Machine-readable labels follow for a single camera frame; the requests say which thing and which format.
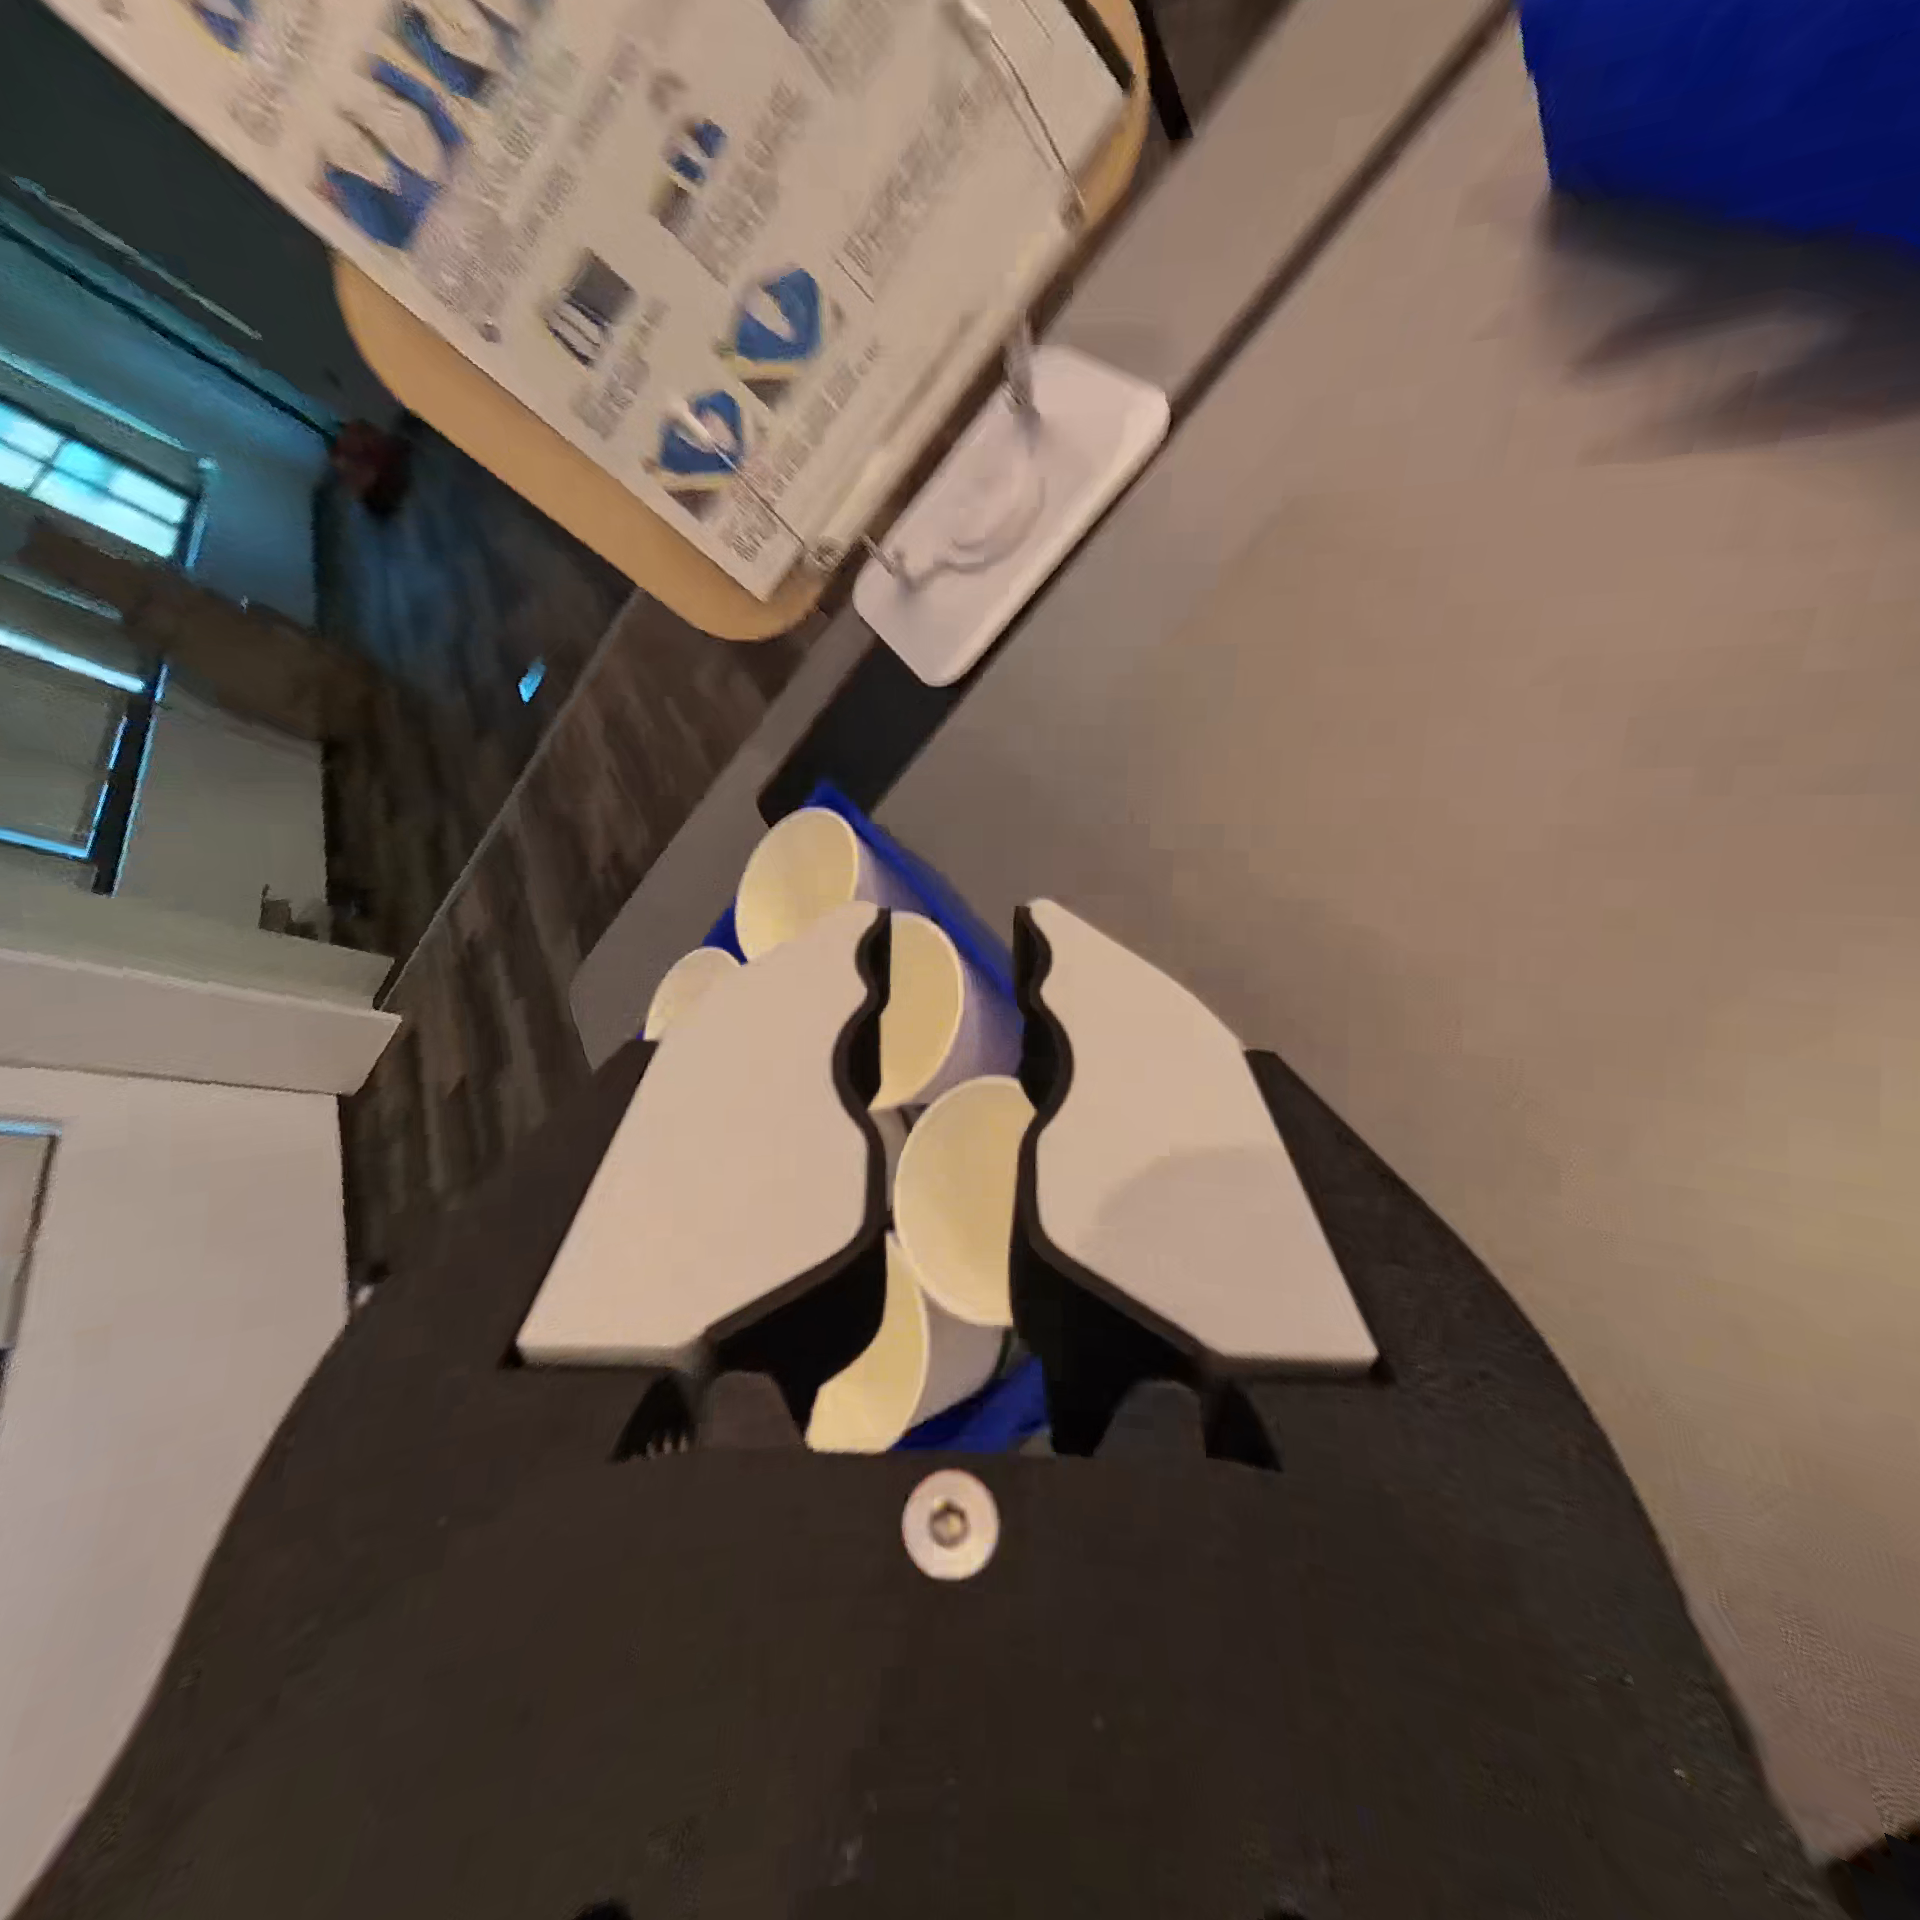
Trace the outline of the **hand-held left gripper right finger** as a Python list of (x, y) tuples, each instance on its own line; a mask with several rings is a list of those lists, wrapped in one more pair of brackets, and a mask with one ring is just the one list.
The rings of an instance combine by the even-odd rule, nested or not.
[(1063, 900), (1017, 912), (1019, 1141), (1009, 1285), (1054, 1443), (1147, 1383), (1211, 1443), (1257, 1381), (1365, 1381), (1378, 1336), (1239, 1033)]

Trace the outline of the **blue plastic bin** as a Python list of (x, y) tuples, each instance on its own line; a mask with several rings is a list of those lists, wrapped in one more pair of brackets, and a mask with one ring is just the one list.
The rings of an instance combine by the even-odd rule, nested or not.
[(1561, 196), (1917, 252), (1917, 3), (1515, 3)]
[[(866, 840), (875, 854), (875, 866), (890, 876), (893, 912), (915, 912), (939, 919), (966, 965), (966, 1016), (964, 1035), (957, 1038), (946, 1071), (933, 1079), (933, 1097), (943, 1097), (957, 1085), (984, 1073), (1017, 1073), (1019, 1064), (1019, 1038), (1024, 1022), (1017, 1016), (1014, 994), (1014, 957), (1005, 938), (996, 932), (966, 900), (964, 894), (928, 866), (921, 854), (907, 851), (903, 840), (878, 828), (853, 799), (841, 795), (833, 787), (820, 787), (810, 802), (804, 806), (829, 806), (851, 819), (851, 827)], [(707, 940), (712, 947), (731, 947), (740, 957), (731, 903), (723, 918), (709, 927)], [(893, 1194), (905, 1140), (925, 1108), (903, 1108), (890, 1113), (875, 1113), (875, 1126), (884, 1149), (884, 1187)], [(907, 1434), (893, 1454), (1019, 1454), (1027, 1445), (1042, 1445), (1045, 1441), (1045, 1405), (1042, 1405), (1042, 1381), (1039, 1366), (1019, 1354), (1017, 1337), (1009, 1336), (1005, 1357), (1001, 1375), (989, 1388), (977, 1392), (959, 1406), (928, 1419), (915, 1434)]]

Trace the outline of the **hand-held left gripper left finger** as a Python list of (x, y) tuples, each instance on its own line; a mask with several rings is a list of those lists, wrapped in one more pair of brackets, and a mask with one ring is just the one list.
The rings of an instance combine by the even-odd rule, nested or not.
[(808, 1429), (884, 1308), (890, 962), (890, 912), (829, 912), (668, 1027), (521, 1322), (523, 1366), (765, 1375)]

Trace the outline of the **wooden instruction board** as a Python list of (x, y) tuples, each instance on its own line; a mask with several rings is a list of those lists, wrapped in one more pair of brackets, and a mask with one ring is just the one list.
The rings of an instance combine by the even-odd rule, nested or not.
[(1131, 3), (51, 3), (390, 388), (699, 632), (796, 628), (1124, 196)]

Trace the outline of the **white board stand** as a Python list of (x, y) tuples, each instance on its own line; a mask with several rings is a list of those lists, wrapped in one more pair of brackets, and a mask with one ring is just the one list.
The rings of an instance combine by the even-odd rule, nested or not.
[(860, 620), (930, 687), (959, 685), (1159, 452), (1171, 396), (1039, 345), (895, 514), (853, 592)]

